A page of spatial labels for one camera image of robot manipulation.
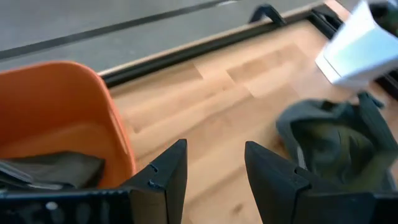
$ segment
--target olive green fabric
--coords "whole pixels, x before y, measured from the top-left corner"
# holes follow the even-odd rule
[[[366,92],[358,98],[358,105],[298,102],[280,115],[277,130],[292,159],[316,175],[352,191],[394,189],[389,168],[398,145],[382,104]]]

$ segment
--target concrete floor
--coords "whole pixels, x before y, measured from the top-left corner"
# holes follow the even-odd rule
[[[0,51],[117,24],[211,0],[4,0]],[[283,13],[314,0],[266,1]],[[0,60],[0,70],[46,60],[74,60],[101,71],[247,23],[264,0],[242,0]],[[348,9],[356,0],[341,0]]]

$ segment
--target wooden surface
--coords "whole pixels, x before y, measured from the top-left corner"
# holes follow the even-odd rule
[[[188,140],[183,223],[261,223],[244,143],[256,141],[287,157],[275,119],[288,105],[354,94],[330,85],[315,65],[326,41],[311,23],[299,22],[111,90],[138,170],[177,139]],[[397,102],[377,85],[369,89],[387,105],[382,113],[398,137]]]

